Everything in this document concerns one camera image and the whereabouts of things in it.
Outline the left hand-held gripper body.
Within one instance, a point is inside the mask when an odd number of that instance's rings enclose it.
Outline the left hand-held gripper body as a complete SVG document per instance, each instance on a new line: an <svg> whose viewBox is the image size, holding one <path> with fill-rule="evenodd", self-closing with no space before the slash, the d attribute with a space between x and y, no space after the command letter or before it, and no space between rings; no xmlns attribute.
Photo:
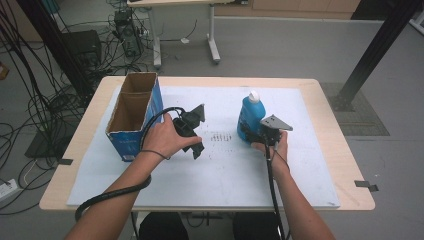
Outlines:
<svg viewBox="0 0 424 240"><path fill-rule="evenodd" d="M204 105L200 104L191 111L182 110L179 116L173 119L173 124L176 132L180 136L192 137L196 135L194 129L197 128L200 123L204 121Z"/></svg>

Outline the blue bottle with white cap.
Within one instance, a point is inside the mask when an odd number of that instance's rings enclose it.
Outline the blue bottle with white cap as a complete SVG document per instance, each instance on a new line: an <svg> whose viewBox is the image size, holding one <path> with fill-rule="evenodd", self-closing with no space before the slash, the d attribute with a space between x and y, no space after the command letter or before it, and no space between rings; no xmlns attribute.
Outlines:
<svg viewBox="0 0 424 240"><path fill-rule="evenodd" d="M240 124L248 125L250 130L257 130L259 122L264 118L265 114L266 110L261 102L259 93L255 90L251 90L249 95L242 100L242 107L237 123L238 136Z"/></svg>

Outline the blue cardboard box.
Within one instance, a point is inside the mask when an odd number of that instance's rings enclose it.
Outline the blue cardboard box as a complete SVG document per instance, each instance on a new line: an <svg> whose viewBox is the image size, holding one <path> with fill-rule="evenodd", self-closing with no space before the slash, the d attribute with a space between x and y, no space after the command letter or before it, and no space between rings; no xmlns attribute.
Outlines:
<svg viewBox="0 0 424 240"><path fill-rule="evenodd" d="M163 109L156 73L125 77L106 127L106 135L123 161L135 159L147 123Z"/></svg>

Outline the person's left hand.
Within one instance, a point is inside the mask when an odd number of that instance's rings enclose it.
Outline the person's left hand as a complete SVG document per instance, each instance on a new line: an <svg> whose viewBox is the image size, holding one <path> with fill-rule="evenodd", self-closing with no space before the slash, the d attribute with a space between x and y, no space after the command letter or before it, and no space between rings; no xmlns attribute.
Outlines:
<svg viewBox="0 0 424 240"><path fill-rule="evenodd" d="M148 131L141 152L152 153L159 160L164 160L169 159L181 149L201 141L202 138L199 136L180 136L175 130L171 116L165 113L163 122L156 124Z"/></svg>

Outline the person's right hand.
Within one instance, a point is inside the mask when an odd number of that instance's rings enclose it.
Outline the person's right hand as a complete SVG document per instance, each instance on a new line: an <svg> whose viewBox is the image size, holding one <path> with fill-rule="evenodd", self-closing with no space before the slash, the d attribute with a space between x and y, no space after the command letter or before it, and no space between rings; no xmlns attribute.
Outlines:
<svg viewBox="0 0 424 240"><path fill-rule="evenodd" d="M287 162L288 133L284 130L280 130L279 134L280 141L276 143L273 147L269 147L271 154L271 166L275 175L290 172L290 168Z"/></svg>

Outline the white table mat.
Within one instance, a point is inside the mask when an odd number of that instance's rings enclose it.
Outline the white table mat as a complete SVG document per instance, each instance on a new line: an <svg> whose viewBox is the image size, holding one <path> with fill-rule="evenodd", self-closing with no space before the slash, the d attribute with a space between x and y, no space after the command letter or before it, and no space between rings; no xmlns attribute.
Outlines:
<svg viewBox="0 0 424 240"><path fill-rule="evenodd" d="M150 185L136 200L146 209L269 209L272 206L266 160L243 142L236 124L245 87L177 87L161 89L166 107L205 108L196 130L205 146L199 158L180 151L152 173ZM301 92L296 88L261 88L261 101L293 130L288 135L290 173L316 208L341 203L318 143Z"/></svg>

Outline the light wooden table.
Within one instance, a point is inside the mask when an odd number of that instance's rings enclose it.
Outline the light wooden table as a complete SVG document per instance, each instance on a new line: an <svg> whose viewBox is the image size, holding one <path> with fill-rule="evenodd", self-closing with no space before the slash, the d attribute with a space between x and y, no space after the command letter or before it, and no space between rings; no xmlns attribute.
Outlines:
<svg viewBox="0 0 424 240"><path fill-rule="evenodd" d="M126 168L117 151L106 137L105 130L124 79L104 78L95 92L64 157L71 165L59 165L49 183L40 207L43 210L76 209L87 199L102 193ZM340 207L319 210L372 210L374 199L367 188L356 187L354 181L364 178L351 153L320 84L314 79L236 78L236 77L170 77L159 79L164 86L177 87L245 87L296 88L303 97L312 126L325 158ZM270 211L269 209L146 209L140 211Z"/></svg>

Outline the person's left leg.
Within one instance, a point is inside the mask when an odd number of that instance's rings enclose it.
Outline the person's left leg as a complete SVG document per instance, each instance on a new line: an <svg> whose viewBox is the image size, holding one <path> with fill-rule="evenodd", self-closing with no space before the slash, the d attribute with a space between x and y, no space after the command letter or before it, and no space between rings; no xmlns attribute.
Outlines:
<svg viewBox="0 0 424 240"><path fill-rule="evenodd" d="M151 212L139 225L139 240L189 240L176 212Z"/></svg>

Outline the person's leg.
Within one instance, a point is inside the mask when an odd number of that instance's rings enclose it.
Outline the person's leg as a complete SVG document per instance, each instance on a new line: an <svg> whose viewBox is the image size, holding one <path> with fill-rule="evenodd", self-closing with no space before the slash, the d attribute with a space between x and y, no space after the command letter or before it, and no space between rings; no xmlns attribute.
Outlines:
<svg viewBox="0 0 424 240"><path fill-rule="evenodd" d="M139 225L139 240L189 240L176 212L151 212Z"/></svg>
<svg viewBox="0 0 424 240"><path fill-rule="evenodd" d="M238 212L233 218L235 240L281 240L271 212Z"/></svg>

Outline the grey floor mat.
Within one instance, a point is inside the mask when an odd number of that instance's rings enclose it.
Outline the grey floor mat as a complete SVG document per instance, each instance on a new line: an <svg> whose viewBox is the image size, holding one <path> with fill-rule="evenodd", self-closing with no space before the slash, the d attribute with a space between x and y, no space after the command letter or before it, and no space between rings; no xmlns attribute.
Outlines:
<svg viewBox="0 0 424 240"><path fill-rule="evenodd" d="M342 86L342 83L321 83L323 92L343 135L389 136L389 131L361 91L356 94L345 110L337 110L335 108L336 95Z"/></svg>

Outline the person's right leg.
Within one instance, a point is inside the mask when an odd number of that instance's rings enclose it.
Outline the person's right leg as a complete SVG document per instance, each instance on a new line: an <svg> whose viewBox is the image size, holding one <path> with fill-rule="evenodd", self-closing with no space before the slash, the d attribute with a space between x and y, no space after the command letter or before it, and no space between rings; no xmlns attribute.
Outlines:
<svg viewBox="0 0 424 240"><path fill-rule="evenodd" d="M238 212L233 218L235 240L281 240L271 212Z"/></svg>

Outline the white desk with legs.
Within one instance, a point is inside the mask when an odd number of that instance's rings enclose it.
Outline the white desk with legs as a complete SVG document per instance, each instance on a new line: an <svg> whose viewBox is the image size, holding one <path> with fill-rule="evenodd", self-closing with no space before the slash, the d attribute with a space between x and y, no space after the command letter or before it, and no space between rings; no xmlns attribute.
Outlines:
<svg viewBox="0 0 424 240"><path fill-rule="evenodd" d="M162 55L160 39L156 31L154 8L158 6L178 6L203 4L209 7L209 32L206 35L208 46L211 52L212 61L219 64L221 57L215 42L215 5L228 4L234 0L127 0L127 5L131 8L143 8L147 10L150 21L150 33L153 41L153 66L159 69L162 66Z"/></svg>

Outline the dark floor plate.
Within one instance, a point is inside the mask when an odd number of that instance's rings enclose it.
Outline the dark floor plate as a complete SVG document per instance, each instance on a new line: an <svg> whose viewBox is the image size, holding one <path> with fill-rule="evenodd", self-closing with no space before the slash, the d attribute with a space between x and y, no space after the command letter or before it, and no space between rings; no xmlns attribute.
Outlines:
<svg viewBox="0 0 424 240"><path fill-rule="evenodd" d="M78 122L57 122L38 130L24 155L28 158L61 158L77 127Z"/></svg>

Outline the white power strip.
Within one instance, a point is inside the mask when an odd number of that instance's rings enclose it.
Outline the white power strip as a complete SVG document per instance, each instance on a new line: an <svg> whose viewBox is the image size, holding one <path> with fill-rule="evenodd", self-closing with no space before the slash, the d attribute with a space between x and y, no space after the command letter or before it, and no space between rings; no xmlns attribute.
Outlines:
<svg viewBox="0 0 424 240"><path fill-rule="evenodd" d="M19 187L15 179L6 181L0 185L0 202L12 196L19 191Z"/></svg>

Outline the black metal post with base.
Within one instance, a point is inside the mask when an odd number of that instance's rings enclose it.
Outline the black metal post with base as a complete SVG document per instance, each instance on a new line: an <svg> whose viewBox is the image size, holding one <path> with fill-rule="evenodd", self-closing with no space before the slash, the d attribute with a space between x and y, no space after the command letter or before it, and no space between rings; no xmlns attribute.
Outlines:
<svg viewBox="0 0 424 240"><path fill-rule="evenodd" d="M352 102L371 73L403 31L423 0L399 0L383 22L345 84L329 97L336 112L352 111Z"/></svg>

